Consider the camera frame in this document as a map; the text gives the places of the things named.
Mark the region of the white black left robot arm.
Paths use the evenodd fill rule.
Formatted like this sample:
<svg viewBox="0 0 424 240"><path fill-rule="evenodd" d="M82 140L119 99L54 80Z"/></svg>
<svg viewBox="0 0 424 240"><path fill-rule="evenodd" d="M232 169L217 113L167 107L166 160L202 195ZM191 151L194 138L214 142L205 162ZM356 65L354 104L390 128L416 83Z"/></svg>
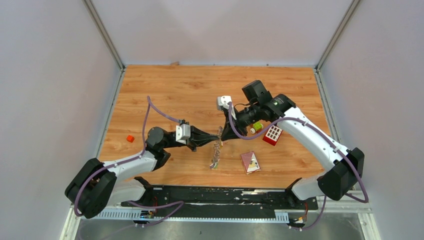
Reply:
<svg viewBox="0 0 424 240"><path fill-rule="evenodd" d="M153 127L147 133L141 152L109 163L96 157L89 159L64 194L73 203L74 213L87 219L121 202L135 201L142 207L149 206L153 193L148 189L149 183L139 174L163 167L171 157L167 148L188 147L195 152L198 147L219 138L189 124L180 124L175 131Z"/></svg>

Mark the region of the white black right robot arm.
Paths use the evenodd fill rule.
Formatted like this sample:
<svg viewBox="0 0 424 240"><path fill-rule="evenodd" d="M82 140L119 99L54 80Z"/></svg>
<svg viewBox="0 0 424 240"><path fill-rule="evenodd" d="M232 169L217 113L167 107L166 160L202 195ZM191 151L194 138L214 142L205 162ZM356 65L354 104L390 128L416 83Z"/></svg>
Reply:
<svg viewBox="0 0 424 240"><path fill-rule="evenodd" d="M248 104L241 111L229 95L216 99L217 109L225 115L222 141L253 140L278 127L300 142L324 169L314 176L298 178L286 188L285 201L290 208L298 209L307 199L318 196L338 201L355 184L363 185L365 155L359 148L349 149L328 136L289 97L272 96L260 80L245 85L242 91Z"/></svg>

